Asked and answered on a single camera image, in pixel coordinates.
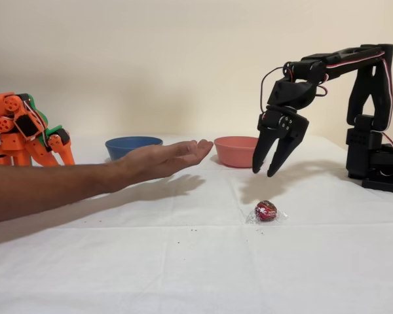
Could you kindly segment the person's hand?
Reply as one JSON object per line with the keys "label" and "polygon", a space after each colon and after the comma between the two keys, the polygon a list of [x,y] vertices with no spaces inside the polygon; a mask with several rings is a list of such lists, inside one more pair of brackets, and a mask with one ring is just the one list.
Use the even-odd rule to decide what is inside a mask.
{"label": "person's hand", "polygon": [[201,141],[182,141],[171,145],[151,145],[138,148],[115,162],[111,162],[111,192],[127,186],[163,179],[201,163],[214,144]]}

